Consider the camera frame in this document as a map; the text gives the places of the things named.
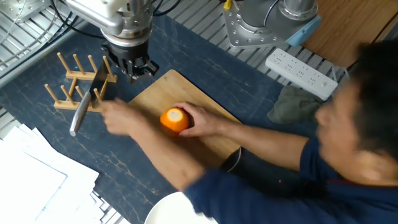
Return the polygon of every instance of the wooden peg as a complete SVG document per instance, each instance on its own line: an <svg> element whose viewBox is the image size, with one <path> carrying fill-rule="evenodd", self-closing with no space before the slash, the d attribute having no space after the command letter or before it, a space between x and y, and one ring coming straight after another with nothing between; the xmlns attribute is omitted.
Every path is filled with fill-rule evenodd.
<svg viewBox="0 0 398 224"><path fill-rule="evenodd" d="M70 70L70 68L69 68L68 64L66 63L65 59L63 59L62 54L60 52L58 52L57 55L58 55L58 58L60 58L63 66L67 70L67 73L72 73L72 71Z"/></svg>
<svg viewBox="0 0 398 224"><path fill-rule="evenodd" d="M83 99L84 94L83 94L83 92L81 92L79 86L76 86L75 88L76 88L76 91L77 91L77 92L79 93L79 95L81 96L81 98Z"/></svg>
<svg viewBox="0 0 398 224"><path fill-rule="evenodd" d="M75 89L76 82L77 82L77 77L73 78L72 85L71 85L70 88L69 88L69 95L71 95L71 96L72 96L73 91L74 91L74 89Z"/></svg>
<svg viewBox="0 0 398 224"><path fill-rule="evenodd" d="M108 80L105 80L104 85L102 86L102 89L101 89L101 94L99 95L101 97L101 100L104 99L105 90L106 90L107 86L108 86Z"/></svg>
<svg viewBox="0 0 398 224"><path fill-rule="evenodd" d="M105 55L104 55L102 58L104 59L104 62L105 62L106 68L107 68L108 71L109 71L109 74L111 75L111 77L113 77L113 73L112 73L112 70L111 70L111 66L109 66L108 59L106 58Z"/></svg>
<svg viewBox="0 0 398 224"><path fill-rule="evenodd" d="M99 103L102 103L101 95L100 95L100 93L98 93L98 90L96 88L94 89L94 93L95 93Z"/></svg>
<svg viewBox="0 0 398 224"><path fill-rule="evenodd" d="M72 97L69 95L69 93L67 92L67 89L65 88L64 85L61 86L61 89L62 89L63 93L65 94L65 96L67 96L67 99L70 101L70 103L71 103L72 105L75 105L74 100L73 100Z"/></svg>
<svg viewBox="0 0 398 224"><path fill-rule="evenodd" d="M88 60L90 60L90 63L91 63L91 66L94 69L94 72L97 73L98 69L97 69L97 66L95 66L95 63L93 61L93 57L91 55L88 56Z"/></svg>
<svg viewBox="0 0 398 224"><path fill-rule="evenodd" d="M49 84L45 84L44 87L47 89L49 94L52 96L52 98L55 100L56 103L60 104L60 101L58 100L57 96L55 96L54 92L52 89L49 87Z"/></svg>
<svg viewBox="0 0 398 224"><path fill-rule="evenodd" d="M85 75L86 73L85 73L83 67L81 66L81 63L80 63L79 59L77 58L77 55L76 55L76 54L73 54L73 57L75 58L76 64L77 64L77 66L79 67L81 73L82 73L83 75Z"/></svg>

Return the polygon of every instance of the navy long-sleeve shirt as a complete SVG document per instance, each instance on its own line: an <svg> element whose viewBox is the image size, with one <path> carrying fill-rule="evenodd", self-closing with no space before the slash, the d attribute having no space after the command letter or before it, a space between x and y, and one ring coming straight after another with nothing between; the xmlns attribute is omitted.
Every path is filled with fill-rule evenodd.
<svg viewBox="0 0 398 224"><path fill-rule="evenodd" d="M304 147L300 174L323 186L326 196L299 200L264 195L239 177L215 169L207 170L184 194L196 212L219 224L398 223L398 188L344 181L319 156L318 139Z"/></svg>

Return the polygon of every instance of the black hair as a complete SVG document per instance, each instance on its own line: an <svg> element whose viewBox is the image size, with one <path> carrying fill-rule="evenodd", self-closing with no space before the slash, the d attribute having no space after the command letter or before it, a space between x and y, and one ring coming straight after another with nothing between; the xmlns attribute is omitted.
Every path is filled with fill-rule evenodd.
<svg viewBox="0 0 398 224"><path fill-rule="evenodd" d="M354 123L361 148L398 163L398 40L360 45L358 53L352 78L359 85Z"/></svg>

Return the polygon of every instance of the man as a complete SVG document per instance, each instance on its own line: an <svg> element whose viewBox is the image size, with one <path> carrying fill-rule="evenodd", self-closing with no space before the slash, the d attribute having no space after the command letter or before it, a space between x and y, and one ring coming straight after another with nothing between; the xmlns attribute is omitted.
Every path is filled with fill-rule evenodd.
<svg viewBox="0 0 398 224"><path fill-rule="evenodd" d="M318 139L232 123L189 103L175 105L195 122L180 134L183 138L230 138L258 157L317 182L326 193L322 198L275 198L233 174L205 169L120 100L103 103L104 122L111 133L136 140L195 210L219 224L398 223L397 53L398 41L359 49L351 80L316 114Z"/></svg>

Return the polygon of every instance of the white plate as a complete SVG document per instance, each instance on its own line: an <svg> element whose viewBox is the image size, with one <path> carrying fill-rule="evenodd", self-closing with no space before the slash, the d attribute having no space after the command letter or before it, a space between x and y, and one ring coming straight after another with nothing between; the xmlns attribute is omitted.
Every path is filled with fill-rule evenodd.
<svg viewBox="0 0 398 224"><path fill-rule="evenodd" d="M213 218L196 214L191 202L182 192L175 192L156 203L145 224L217 224Z"/></svg>

